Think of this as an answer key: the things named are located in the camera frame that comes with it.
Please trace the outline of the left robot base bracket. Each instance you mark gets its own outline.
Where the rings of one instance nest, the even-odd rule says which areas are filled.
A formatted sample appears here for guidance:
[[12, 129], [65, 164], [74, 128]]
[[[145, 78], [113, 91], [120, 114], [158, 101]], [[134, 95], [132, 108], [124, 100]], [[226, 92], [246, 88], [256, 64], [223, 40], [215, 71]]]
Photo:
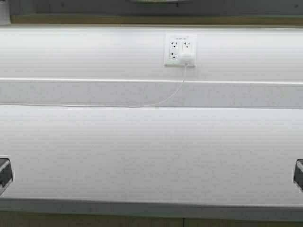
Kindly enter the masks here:
[[13, 182], [14, 176], [9, 158], [0, 158], [0, 195], [2, 195]]

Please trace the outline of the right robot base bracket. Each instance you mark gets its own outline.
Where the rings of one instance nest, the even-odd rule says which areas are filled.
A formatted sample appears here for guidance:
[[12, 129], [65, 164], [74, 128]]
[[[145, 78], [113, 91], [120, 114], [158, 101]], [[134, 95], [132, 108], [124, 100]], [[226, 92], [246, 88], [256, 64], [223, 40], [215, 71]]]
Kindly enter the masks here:
[[298, 159], [295, 163], [293, 182], [303, 190], [303, 160]]

